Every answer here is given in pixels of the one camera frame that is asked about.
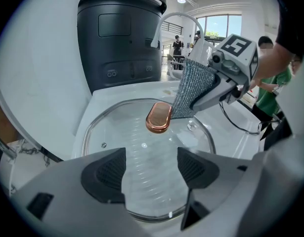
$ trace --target balcony railing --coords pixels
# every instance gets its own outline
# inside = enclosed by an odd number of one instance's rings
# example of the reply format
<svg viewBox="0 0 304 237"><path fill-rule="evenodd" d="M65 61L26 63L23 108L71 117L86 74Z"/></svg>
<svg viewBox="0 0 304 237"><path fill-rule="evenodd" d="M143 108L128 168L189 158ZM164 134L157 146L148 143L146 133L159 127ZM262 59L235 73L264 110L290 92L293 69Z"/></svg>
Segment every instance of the balcony railing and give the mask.
<svg viewBox="0 0 304 237"><path fill-rule="evenodd" d="M182 33L181 26L178 26L173 23L166 22L166 21L164 21L162 24L162 30L170 32L170 33L174 33L174 34L179 34L179 35L181 35L181 33Z"/></svg>

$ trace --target robotic arm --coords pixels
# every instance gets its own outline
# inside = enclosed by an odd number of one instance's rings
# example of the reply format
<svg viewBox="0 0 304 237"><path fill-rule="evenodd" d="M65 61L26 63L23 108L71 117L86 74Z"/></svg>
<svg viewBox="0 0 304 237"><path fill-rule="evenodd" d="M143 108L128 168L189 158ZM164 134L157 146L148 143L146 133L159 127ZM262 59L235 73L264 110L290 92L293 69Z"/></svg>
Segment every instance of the robotic arm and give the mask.
<svg viewBox="0 0 304 237"><path fill-rule="evenodd" d="M216 83L212 90L191 108L202 111L221 101L228 104L240 99L249 89L258 68L256 43L232 34L222 41L208 60L208 66L216 71Z"/></svg>

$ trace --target black trash can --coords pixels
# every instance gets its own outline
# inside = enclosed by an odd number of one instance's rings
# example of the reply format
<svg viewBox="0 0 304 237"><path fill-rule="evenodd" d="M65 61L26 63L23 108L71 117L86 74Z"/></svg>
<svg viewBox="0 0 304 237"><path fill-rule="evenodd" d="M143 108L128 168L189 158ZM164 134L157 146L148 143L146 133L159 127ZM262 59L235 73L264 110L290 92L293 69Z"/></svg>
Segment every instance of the black trash can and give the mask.
<svg viewBox="0 0 304 237"><path fill-rule="evenodd" d="M161 44L150 44L166 7L166 0L80 0L78 42L91 93L160 80Z"/></svg>

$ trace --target person in green shirt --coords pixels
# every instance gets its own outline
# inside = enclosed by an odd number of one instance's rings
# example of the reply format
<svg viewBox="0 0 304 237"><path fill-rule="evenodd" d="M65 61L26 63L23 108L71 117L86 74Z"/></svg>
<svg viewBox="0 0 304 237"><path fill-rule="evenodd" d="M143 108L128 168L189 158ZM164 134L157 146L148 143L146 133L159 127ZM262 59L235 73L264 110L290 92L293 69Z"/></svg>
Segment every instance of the person in green shirt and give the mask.
<svg viewBox="0 0 304 237"><path fill-rule="evenodd" d="M263 55L271 53L274 47L273 42L267 36L260 37L258 45ZM287 68L276 76L252 81L250 89L255 86L259 87L258 98L253 106L252 113L260 121L271 121L272 115L278 112L279 107L272 91L275 87L288 83L290 79L291 73L289 68ZM268 123L264 123L262 124L261 129L263 130L267 126Z"/></svg>

